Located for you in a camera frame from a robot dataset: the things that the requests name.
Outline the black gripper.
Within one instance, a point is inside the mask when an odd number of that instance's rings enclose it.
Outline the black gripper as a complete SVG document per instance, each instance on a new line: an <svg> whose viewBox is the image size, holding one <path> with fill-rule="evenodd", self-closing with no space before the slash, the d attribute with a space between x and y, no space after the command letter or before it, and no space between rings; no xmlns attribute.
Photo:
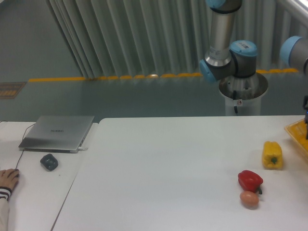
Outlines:
<svg viewBox="0 0 308 231"><path fill-rule="evenodd" d="M305 110L304 122L306 124L306 140L308 140L308 95L304 96L303 109Z"/></svg>

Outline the striped sleeve forearm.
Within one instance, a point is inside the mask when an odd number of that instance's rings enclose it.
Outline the striped sleeve forearm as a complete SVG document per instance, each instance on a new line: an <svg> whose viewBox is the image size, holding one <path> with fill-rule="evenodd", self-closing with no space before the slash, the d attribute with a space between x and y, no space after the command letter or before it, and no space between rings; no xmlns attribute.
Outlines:
<svg viewBox="0 0 308 231"><path fill-rule="evenodd" d="M8 200L12 190L7 187L0 188L0 230L6 231L8 227L9 204Z"/></svg>

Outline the person's hand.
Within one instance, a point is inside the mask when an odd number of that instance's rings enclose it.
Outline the person's hand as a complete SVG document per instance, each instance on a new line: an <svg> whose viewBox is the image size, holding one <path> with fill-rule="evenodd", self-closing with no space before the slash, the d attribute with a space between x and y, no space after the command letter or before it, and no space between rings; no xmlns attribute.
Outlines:
<svg viewBox="0 0 308 231"><path fill-rule="evenodd" d="M14 190L17 183L14 182L14 176L15 176L15 170L16 169L5 169L0 171L0 188L1 189L7 189L10 192Z"/></svg>

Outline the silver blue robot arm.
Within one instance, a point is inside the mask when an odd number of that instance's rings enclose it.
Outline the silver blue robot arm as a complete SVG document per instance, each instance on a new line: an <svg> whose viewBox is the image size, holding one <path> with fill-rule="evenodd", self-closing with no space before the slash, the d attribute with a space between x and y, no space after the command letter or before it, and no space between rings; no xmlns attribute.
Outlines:
<svg viewBox="0 0 308 231"><path fill-rule="evenodd" d="M208 0L212 11L209 49L199 63L208 82L219 82L227 116L258 116L268 81L257 73L257 46L248 40L231 42L240 0Z"/></svg>

